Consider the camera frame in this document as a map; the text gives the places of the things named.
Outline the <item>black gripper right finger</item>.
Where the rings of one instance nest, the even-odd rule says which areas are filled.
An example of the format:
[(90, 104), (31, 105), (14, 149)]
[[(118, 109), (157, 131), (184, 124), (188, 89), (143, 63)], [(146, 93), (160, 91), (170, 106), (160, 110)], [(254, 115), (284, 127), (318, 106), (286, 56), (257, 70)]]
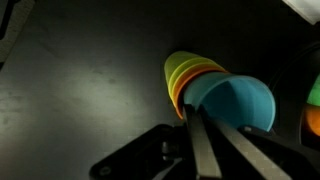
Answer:
[(230, 127), (222, 120), (211, 120), (203, 106), (199, 107), (199, 113), (227, 139), (227, 141), (253, 167), (253, 169), (264, 178), (264, 180), (292, 180), (284, 170), (267, 157), (238, 130)]

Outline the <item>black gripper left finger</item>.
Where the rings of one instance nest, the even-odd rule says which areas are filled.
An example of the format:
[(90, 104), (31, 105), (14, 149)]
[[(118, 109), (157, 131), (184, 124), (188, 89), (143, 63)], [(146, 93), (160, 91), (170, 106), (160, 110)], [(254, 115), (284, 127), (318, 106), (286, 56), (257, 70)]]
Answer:
[(183, 117), (191, 141), (196, 167), (196, 180), (221, 179), (222, 173), (201, 115), (196, 112), (192, 105), (187, 104), (183, 107)]

